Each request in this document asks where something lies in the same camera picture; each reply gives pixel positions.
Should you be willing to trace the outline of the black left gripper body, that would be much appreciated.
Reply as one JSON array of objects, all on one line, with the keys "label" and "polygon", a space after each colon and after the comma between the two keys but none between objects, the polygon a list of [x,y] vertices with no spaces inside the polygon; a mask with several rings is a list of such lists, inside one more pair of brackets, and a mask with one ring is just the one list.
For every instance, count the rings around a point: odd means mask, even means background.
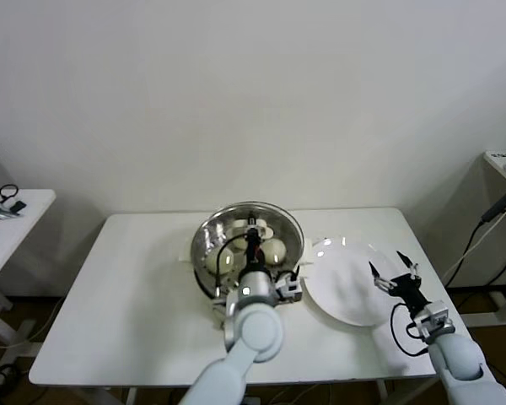
[{"label": "black left gripper body", "polygon": [[264,269],[265,255],[261,249],[261,237],[258,232],[247,232],[245,235],[245,269]]}]

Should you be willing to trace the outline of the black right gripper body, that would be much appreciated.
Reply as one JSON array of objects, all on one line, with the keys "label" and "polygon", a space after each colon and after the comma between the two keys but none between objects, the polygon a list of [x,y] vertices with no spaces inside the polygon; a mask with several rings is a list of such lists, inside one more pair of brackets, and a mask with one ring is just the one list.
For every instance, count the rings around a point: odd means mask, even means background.
[{"label": "black right gripper body", "polygon": [[410,273],[388,280],[379,278],[379,288],[392,297],[401,298],[411,316],[416,316],[430,303],[422,294],[422,278]]}]

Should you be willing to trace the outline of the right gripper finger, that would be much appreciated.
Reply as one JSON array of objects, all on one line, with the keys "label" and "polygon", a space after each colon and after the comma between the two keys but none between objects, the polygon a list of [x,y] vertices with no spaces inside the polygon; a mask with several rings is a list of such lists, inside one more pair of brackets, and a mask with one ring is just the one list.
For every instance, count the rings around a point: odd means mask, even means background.
[{"label": "right gripper finger", "polygon": [[397,251],[396,253],[408,270],[408,273],[401,275],[399,279],[409,279],[416,282],[420,281],[421,277],[418,275],[418,264],[413,262],[412,259],[404,253],[400,251]]},{"label": "right gripper finger", "polygon": [[392,290],[393,283],[390,280],[381,277],[378,270],[376,269],[376,267],[372,262],[369,262],[369,266],[374,279],[374,285],[384,292],[389,292],[390,290]]}]

